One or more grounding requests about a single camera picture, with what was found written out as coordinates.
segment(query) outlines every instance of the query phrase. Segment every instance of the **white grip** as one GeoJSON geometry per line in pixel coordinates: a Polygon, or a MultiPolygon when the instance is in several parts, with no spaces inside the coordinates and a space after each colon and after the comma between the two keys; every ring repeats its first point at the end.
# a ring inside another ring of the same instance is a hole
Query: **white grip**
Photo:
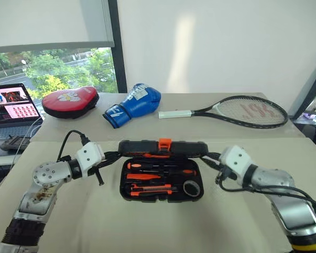
{"type": "Polygon", "coordinates": [[[171,119],[171,118],[187,118],[192,116],[192,111],[170,111],[170,112],[158,112],[159,119],[171,119]]]}

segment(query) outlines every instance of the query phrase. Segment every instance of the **tennis racket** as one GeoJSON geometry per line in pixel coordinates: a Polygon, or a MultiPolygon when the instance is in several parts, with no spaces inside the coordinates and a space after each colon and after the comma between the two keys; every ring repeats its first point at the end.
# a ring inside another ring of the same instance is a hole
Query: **tennis racket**
{"type": "Polygon", "coordinates": [[[159,112],[159,119],[206,116],[248,128],[278,128],[288,121],[288,114],[279,105],[256,96],[230,96],[200,110],[159,112]]]}

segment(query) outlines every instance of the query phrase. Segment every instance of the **roller shade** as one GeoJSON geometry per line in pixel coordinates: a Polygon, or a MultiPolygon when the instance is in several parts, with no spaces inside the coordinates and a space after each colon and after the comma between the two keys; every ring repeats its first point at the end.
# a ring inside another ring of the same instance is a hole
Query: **roller shade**
{"type": "Polygon", "coordinates": [[[0,52],[40,46],[113,47],[107,0],[0,0],[0,52]]]}

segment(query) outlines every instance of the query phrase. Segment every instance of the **laptop keyboard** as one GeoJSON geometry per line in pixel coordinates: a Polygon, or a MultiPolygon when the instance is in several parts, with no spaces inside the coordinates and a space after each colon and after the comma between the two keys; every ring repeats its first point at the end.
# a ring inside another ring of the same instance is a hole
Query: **laptop keyboard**
{"type": "Polygon", "coordinates": [[[24,125],[24,126],[17,126],[17,127],[12,127],[12,128],[0,128],[0,140],[6,140],[9,138],[9,135],[11,136],[24,136],[26,134],[26,132],[28,131],[28,128],[30,127],[30,125],[24,125]]]}

